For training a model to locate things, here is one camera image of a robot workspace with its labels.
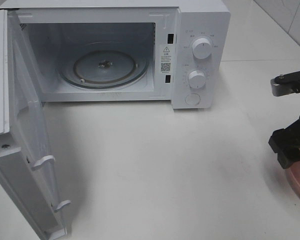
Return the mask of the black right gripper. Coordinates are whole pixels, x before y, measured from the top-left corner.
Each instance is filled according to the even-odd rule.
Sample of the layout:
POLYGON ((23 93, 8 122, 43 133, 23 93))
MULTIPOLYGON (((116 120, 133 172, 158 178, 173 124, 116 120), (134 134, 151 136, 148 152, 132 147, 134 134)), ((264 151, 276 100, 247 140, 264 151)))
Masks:
POLYGON ((275 130, 269 138, 269 146, 283 169, 290 168, 300 162, 300 116, 292 124, 292 130, 275 130))

